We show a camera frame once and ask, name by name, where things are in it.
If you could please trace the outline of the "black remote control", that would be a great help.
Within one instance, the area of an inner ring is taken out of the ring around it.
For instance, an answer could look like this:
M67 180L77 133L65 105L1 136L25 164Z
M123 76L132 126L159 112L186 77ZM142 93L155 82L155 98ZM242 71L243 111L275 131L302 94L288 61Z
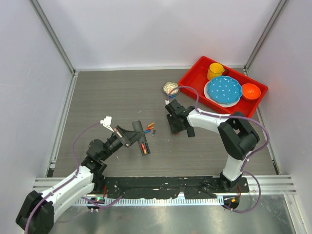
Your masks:
M134 131L142 133L142 136L137 141L142 156L149 155L151 153L151 151L150 151L150 148L149 148L146 136L145 136L145 130L142 127L141 121L137 120L137 121L132 122L132 127L133 127Z

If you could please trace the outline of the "black battery cover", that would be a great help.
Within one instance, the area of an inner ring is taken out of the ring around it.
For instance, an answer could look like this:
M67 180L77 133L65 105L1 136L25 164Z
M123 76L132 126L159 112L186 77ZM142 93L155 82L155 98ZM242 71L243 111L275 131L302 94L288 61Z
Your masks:
M188 137L195 137L195 131L193 127L187 128L187 135Z

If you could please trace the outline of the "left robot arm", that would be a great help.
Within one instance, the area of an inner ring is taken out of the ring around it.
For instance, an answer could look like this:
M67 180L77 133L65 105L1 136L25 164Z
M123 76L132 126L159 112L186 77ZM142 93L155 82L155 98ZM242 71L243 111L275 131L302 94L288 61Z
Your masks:
M92 140L86 158L73 173L43 192L32 191L26 196L15 223L26 234L47 234L74 202L90 192L100 194L104 188L102 173L107 167L104 161L123 146L147 142L141 122L133 122L132 127L126 130L117 125L106 142Z

